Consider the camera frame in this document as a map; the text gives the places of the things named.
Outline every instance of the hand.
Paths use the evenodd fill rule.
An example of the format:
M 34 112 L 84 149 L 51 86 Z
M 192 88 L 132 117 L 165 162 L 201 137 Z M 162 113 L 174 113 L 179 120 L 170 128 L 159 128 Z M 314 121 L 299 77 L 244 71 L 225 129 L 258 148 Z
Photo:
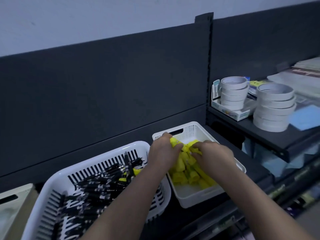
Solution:
M 196 142 L 192 147 L 198 148 L 202 152 L 202 155 L 192 153 L 192 156 L 197 160 L 202 170 L 218 184 L 228 180 L 230 173 L 238 172 L 233 152 L 228 147 L 209 140 Z
M 171 137 L 171 134 L 167 132 L 163 133 L 160 138 L 154 140 L 148 154 L 148 165 L 156 168 L 163 175 L 176 163 L 183 147 L 183 144 L 179 143 L 172 148 L 170 143 Z

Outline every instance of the blue sticky note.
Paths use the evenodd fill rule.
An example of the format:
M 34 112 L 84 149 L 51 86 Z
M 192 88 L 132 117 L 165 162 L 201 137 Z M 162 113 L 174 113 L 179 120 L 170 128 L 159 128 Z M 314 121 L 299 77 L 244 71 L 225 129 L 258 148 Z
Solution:
M 289 117 L 290 124 L 300 131 L 304 131 L 320 125 L 320 108 L 309 105 L 296 110 Z

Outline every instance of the stack of tape rolls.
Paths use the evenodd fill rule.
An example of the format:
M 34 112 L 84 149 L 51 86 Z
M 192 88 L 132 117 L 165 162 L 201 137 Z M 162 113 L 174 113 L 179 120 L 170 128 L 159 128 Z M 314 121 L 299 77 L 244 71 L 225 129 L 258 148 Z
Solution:
M 296 108 L 293 88 L 278 83 L 258 86 L 258 105 L 253 114 L 253 123 L 269 132 L 282 132 L 288 128 L 289 116 Z
M 220 86 L 221 105 L 231 110 L 242 109 L 249 90 L 248 80 L 243 76 L 225 77 Z

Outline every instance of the person's right hand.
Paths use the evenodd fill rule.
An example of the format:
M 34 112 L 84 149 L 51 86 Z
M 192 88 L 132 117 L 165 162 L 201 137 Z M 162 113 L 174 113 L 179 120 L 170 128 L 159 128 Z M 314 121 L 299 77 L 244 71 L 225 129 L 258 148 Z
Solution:
M 192 147 L 198 148 L 202 155 L 198 153 L 191 155 L 197 160 L 202 170 L 218 184 L 227 180 L 230 173 L 238 172 L 233 152 L 228 147 L 209 140 L 196 142 Z

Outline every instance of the pile of black pens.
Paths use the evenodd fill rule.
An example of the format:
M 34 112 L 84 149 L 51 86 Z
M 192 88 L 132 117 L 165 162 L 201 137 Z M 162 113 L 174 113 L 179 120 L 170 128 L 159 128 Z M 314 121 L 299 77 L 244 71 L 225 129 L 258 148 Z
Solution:
M 55 225 L 55 229 L 58 231 L 65 217 L 68 219 L 67 224 L 71 226 L 78 224 L 66 230 L 64 239 L 80 238 L 141 170 L 135 167 L 142 165 L 142 158 L 130 161 L 128 154 L 125 153 L 123 161 L 124 165 L 116 163 L 105 171 L 76 183 L 75 186 L 81 192 L 63 197 L 63 204 L 59 211 L 60 220 Z M 69 200 L 75 206 L 67 208 L 66 202 Z M 57 239 L 57 233 L 51 239 Z

